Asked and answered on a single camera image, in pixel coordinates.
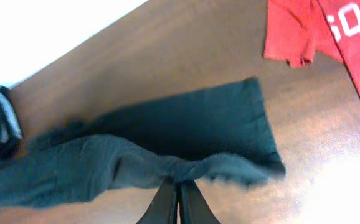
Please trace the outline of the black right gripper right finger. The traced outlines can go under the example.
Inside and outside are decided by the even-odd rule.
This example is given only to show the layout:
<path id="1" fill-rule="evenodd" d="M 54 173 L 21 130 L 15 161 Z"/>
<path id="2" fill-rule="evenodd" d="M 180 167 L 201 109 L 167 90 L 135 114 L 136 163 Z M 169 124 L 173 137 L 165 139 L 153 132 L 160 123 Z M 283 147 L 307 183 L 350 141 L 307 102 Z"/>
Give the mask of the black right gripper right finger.
<path id="1" fill-rule="evenodd" d="M 194 181 L 178 185 L 181 224 L 220 224 Z"/>

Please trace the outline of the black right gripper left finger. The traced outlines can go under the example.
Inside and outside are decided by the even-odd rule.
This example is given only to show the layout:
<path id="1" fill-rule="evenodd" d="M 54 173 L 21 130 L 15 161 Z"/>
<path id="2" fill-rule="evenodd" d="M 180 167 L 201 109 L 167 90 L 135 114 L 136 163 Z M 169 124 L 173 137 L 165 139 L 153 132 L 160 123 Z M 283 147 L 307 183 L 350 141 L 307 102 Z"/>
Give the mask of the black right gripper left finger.
<path id="1" fill-rule="evenodd" d="M 177 186 L 166 178 L 137 224 L 176 224 L 177 212 Z"/>

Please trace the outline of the dark green t-shirt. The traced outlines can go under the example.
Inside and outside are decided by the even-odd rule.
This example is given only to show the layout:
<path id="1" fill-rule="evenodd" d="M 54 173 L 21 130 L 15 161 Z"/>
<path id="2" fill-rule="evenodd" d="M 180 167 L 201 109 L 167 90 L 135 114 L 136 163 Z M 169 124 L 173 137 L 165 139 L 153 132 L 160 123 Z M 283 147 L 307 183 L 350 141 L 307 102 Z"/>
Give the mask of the dark green t-shirt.
<path id="1" fill-rule="evenodd" d="M 0 209 L 87 203 L 107 190 L 151 189 L 164 179 L 255 185 L 286 169 L 259 81 L 248 78 L 74 121 L 0 159 Z"/>

